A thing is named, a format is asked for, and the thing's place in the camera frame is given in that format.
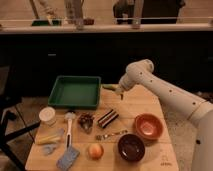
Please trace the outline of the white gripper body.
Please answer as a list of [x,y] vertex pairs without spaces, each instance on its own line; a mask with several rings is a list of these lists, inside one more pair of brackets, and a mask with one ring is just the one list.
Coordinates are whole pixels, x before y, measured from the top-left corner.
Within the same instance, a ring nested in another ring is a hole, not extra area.
[[117,95],[121,95],[123,94],[125,91],[128,91],[130,89],[130,83],[128,81],[125,80],[120,80],[119,84],[115,90],[115,93]]

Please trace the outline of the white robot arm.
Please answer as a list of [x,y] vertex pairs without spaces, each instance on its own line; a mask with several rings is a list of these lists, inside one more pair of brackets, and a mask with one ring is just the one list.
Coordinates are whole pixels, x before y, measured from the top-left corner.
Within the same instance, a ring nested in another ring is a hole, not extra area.
[[213,104],[152,74],[149,59],[127,65],[116,93],[123,94],[136,84],[142,85],[167,105],[183,114],[197,127],[191,171],[213,171]]

